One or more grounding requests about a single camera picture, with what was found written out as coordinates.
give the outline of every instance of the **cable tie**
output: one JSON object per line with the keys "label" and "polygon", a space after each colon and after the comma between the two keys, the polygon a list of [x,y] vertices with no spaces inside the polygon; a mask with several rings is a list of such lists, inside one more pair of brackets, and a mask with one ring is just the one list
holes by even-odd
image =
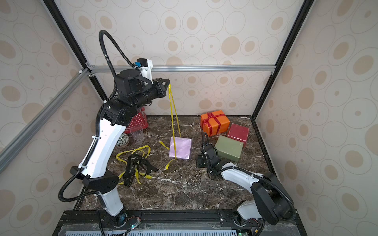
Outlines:
{"label": "cable tie", "polygon": [[87,166],[86,165],[82,165],[81,163],[79,164],[79,166],[78,166],[79,168],[87,168]]}

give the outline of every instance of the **black bracket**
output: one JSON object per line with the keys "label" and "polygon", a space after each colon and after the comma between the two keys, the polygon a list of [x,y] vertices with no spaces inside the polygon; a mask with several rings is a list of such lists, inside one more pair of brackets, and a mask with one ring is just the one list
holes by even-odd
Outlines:
{"label": "black bracket", "polygon": [[[78,169],[78,166],[71,167],[70,173],[74,175]],[[113,188],[117,186],[119,181],[118,176],[114,175],[108,169],[106,169],[104,176],[98,178],[91,178],[89,175],[84,176],[83,174],[80,174],[77,177],[77,179],[82,179],[84,186],[86,186],[89,189],[99,191],[102,194],[110,192]]]}
{"label": "black bracket", "polygon": [[246,221],[242,226],[237,225],[235,221],[235,213],[233,210],[219,210],[218,211],[219,218],[220,218],[220,225],[222,227],[248,227],[251,228],[252,225],[249,221]]}

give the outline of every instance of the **aluminum frame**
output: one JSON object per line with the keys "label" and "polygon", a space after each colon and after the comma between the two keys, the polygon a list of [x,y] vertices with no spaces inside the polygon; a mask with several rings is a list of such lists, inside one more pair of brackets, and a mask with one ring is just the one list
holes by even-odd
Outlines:
{"label": "aluminum frame", "polygon": [[34,135],[65,102],[79,84],[89,76],[89,70],[83,69],[45,106],[39,114],[4,148],[0,153],[0,173],[28,144]]}
{"label": "aluminum frame", "polygon": [[[108,73],[108,66],[88,67],[92,73]],[[131,69],[130,66],[114,66],[116,72]],[[276,65],[184,65],[184,66],[153,66],[152,72],[214,72],[214,71],[275,71]]]}

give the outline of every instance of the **marble surface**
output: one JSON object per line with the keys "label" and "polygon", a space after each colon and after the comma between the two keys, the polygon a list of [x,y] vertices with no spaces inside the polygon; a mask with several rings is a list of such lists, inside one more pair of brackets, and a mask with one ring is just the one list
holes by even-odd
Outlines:
{"label": "marble surface", "polygon": [[[126,164],[115,159],[122,151],[136,149],[143,145],[151,147],[148,157],[151,164],[159,168],[151,174],[152,179],[141,179],[141,185],[134,180],[131,187],[118,185],[121,201],[128,210],[188,210],[188,209],[231,209],[241,200],[252,200],[248,190],[226,180],[210,180],[205,168],[196,167],[196,157],[200,152],[201,133],[199,117],[179,117],[182,137],[192,138],[192,156],[189,160],[175,160],[165,170],[165,165],[171,160],[168,152],[159,141],[169,146],[172,136],[171,117],[147,117],[149,127],[144,129],[144,140],[137,143],[132,136],[127,146],[116,147],[108,162],[108,169],[114,174],[125,171]],[[259,142],[249,117],[229,117],[231,123],[249,127],[247,145],[243,148],[238,166],[251,172],[266,173],[268,167],[261,152]],[[178,135],[175,123],[175,135]],[[217,137],[210,137],[215,144]],[[124,160],[129,155],[120,157]],[[94,196],[87,196],[81,210],[101,209],[101,204]]]}

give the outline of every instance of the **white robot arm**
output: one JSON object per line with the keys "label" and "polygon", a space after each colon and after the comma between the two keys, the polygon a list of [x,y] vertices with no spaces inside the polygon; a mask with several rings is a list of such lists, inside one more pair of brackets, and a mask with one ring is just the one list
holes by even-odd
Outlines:
{"label": "white robot arm", "polygon": [[[126,69],[116,74],[104,45],[106,35],[118,49],[132,69]],[[132,64],[120,50],[112,36],[105,30],[99,32],[102,52],[114,77],[115,86],[112,94],[102,104],[96,117],[96,135],[83,161],[77,167],[72,167],[73,175],[61,188],[58,199],[63,202],[78,200],[87,195],[99,197],[106,212],[111,216],[115,226],[125,222],[124,206],[119,199],[117,184],[118,176],[106,169],[110,155],[117,140],[137,115],[139,109],[150,104],[153,99],[165,97],[169,85],[168,79],[152,79],[152,61],[139,58]],[[93,191],[73,198],[63,197],[63,192],[74,179],[83,180],[83,184]]]}
{"label": "white robot arm", "polygon": [[251,218],[262,218],[275,225],[280,219],[294,220],[296,214],[293,200],[273,173],[252,173],[227,159],[221,159],[206,133],[202,136],[197,167],[207,168],[209,177],[218,176],[232,181],[252,193],[254,200],[243,201],[237,205],[234,212],[235,222],[242,224]]}

